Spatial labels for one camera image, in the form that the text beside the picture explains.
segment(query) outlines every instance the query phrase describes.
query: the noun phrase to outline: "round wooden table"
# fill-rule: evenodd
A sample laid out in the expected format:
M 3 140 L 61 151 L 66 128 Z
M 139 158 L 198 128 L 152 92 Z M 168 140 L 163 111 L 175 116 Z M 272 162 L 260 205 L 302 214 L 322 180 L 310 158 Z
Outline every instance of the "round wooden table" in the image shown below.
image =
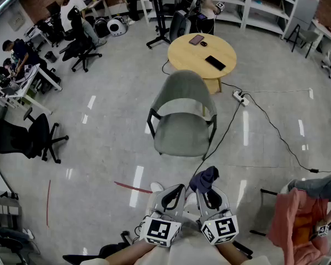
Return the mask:
M 211 94 L 222 92 L 221 77 L 230 73 L 237 64 L 237 54 L 226 41 L 211 34 L 200 33 L 202 40 L 207 43 L 192 45 L 189 41 L 199 33 L 191 33 L 175 39 L 168 49 L 170 63 L 178 70 L 191 70 L 199 74 L 205 81 Z M 212 55 L 226 67 L 220 71 L 205 61 Z

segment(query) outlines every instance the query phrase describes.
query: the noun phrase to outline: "black phone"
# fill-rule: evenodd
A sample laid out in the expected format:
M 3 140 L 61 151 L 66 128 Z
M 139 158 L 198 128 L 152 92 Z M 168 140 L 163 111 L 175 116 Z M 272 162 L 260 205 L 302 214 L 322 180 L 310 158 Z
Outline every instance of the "black phone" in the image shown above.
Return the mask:
M 191 39 L 191 40 L 189 41 L 189 43 L 192 44 L 192 45 L 197 45 L 197 44 L 200 43 L 200 41 L 201 41 L 202 39 L 204 39 L 204 37 L 203 37 L 202 35 L 199 35 L 199 34 L 198 34 L 198 35 L 195 36 L 193 39 Z
M 213 56 L 209 56 L 205 59 L 208 63 L 210 63 L 211 65 L 213 65 L 213 67 L 219 69 L 220 71 L 222 71 L 226 65 L 219 62 L 219 60 L 217 60 L 216 58 L 214 58 Z

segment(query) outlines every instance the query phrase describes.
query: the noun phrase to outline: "pink fabric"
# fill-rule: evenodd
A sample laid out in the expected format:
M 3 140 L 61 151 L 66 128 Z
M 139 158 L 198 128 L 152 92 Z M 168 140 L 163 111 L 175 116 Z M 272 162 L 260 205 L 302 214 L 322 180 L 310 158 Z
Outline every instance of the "pink fabric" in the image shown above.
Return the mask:
M 327 212 L 328 199 L 310 198 L 303 190 L 292 189 L 287 194 L 278 194 L 275 215 L 268 239 L 281 247 L 285 265 L 308 265 L 319 260 L 329 251 L 326 237 L 316 237 L 312 241 L 302 238 L 309 229 L 323 219 Z

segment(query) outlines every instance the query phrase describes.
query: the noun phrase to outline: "gray chair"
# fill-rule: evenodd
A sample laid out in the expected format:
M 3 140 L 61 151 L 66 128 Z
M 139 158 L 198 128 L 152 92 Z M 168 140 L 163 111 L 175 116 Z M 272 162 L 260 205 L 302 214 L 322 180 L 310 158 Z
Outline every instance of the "gray chair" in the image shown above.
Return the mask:
M 200 102 L 209 110 L 211 120 L 206 121 L 191 113 L 158 115 L 161 106 L 181 98 Z M 151 122 L 152 116 L 159 120 L 156 131 Z M 217 111 L 202 78 L 193 71 L 182 70 L 172 73 L 151 106 L 147 124 L 154 139 L 154 148 L 160 155 L 162 153 L 185 157 L 203 155 L 202 159 L 204 159 L 217 129 Z M 209 136 L 209 126 L 212 124 L 213 128 Z
M 296 38 L 295 40 L 290 40 L 293 33 L 296 33 Z M 319 37 L 319 35 L 315 32 L 313 32 L 312 30 L 304 30 L 304 29 L 301 29 L 300 28 L 300 25 L 296 25 L 296 27 L 294 28 L 294 30 L 292 31 L 292 33 L 290 34 L 290 36 L 288 37 L 287 39 L 287 42 L 288 41 L 292 41 L 294 42 L 293 44 L 293 48 L 292 48 L 292 52 L 294 50 L 294 47 L 296 46 L 297 44 L 297 39 L 300 38 L 301 39 L 301 48 L 303 48 L 307 43 L 309 44 L 310 43 L 310 47 L 309 47 L 309 50 L 307 52 L 307 55 L 305 55 L 305 59 L 308 57 L 308 54 L 310 52 L 310 49 L 311 49 L 311 46 L 313 46 L 313 43 L 315 42 L 315 40 L 317 40 L 317 38 Z

